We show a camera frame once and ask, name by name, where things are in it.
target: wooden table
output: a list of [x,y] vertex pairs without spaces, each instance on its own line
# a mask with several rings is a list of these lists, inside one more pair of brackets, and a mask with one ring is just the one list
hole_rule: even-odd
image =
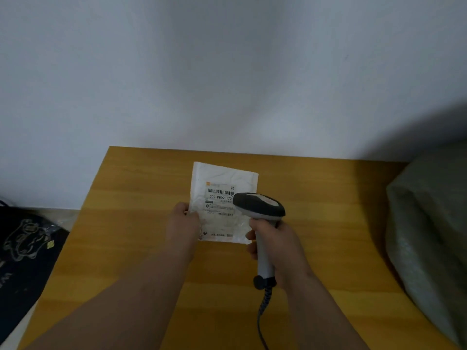
[[[372,349],[455,348],[401,290],[382,257],[386,185],[405,164],[110,147],[22,342],[138,264],[190,199],[194,161],[259,173],[258,192],[286,208],[308,260]],[[162,349],[261,349],[256,262],[245,246],[200,242]],[[271,349],[295,349],[279,288],[261,319]]]

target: black bag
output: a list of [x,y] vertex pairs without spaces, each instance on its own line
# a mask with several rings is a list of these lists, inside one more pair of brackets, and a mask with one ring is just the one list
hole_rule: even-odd
[[27,210],[0,207],[0,344],[39,299],[68,234]]

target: gray plastic bag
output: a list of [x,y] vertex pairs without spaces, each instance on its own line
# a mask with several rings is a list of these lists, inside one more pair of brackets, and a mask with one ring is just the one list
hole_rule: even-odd
[[467,349],[467,142],[416,159],[387,193],[392,264],[425,316]]

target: wall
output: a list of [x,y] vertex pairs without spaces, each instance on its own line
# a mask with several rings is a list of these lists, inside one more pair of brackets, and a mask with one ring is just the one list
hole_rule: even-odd
[[0,0],[0,195],[78,208],[109,145],[410,159],[463,134],[417,123],[464,113],[466,9]]

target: handheld barcode scanner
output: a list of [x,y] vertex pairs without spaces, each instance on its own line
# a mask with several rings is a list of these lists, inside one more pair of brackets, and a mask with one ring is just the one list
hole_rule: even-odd
[[[277,222],[285,216],[284,206],[277,200],[261,194],[237,193],[233,196],[233,204],[243,214],[256,219],[268,221],[276,226]],[[268,349],[260,330],[260,317],[269,304],[272,296],[272,288],[276,286],[274,266],[269,262],[261,236],[256,234],[256,246],[258,248],[258,275],[254,277],[254,287],[264,289],[264,298],[258,311],[258,333],[265,349]]]

